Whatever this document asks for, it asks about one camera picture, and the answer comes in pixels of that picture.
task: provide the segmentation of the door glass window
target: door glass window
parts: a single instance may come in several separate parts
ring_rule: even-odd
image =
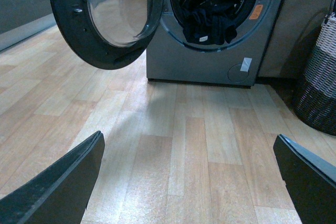
[[[88,0],[92,23],[105,42],[130,47],[157,27],[163,0]]]

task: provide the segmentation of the black object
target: black object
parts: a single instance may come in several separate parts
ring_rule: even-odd
[[[0,223],[80,223],[104,148],[104,136],[98,131],[0,200]]]
[[[303,224],[336,223],[336,167],[284,135],[274,153]]]
[[[95,29],[88,0],[50,0],[56,23],[71,49],[88,64],[100,69],[120,69],[133,63],[145,51],[152,32],[129,47],[112,46]]]
[[[205,2],[192,12],[183,9],[183,34],[190,43],[222,45],[237,37],[236,24],[228,17],[235,9],[235,1],[213,4]]]

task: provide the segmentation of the sticker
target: sticker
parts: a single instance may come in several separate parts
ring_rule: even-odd
[[[204,42],[204,41],[207,41],[207,40],[208,40],[208,36],[204,36],[202,38],[199,38],[200,42]]]
[[[252,15],[250,16],[251,20],[255,20],[258,19],[261,11],[263,10],[264,5],[256,5],[256,8],[254,8],[254,11],[252,13]]]
[[[241,72],[248,72],[250,69],[252,59],[251,58],[244,58],[243,63],[241,64]]]

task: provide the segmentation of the white label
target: white label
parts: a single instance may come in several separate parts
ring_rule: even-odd
[[[204,41],[207,41],[207,40],[208,40],[208,36],[204,36],[202,38],[199,38],[200,42],[204,42]]]
[[[250,69],[252,59],[251,58],[244,58],[243,63],[241,64],[241,72],[248,72]]]

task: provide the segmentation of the white tape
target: white tape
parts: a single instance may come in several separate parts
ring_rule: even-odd
[[[241,72],[248,72],[250,69],[252,59],[251,58],[244,58],[243,63],[241,64]]]

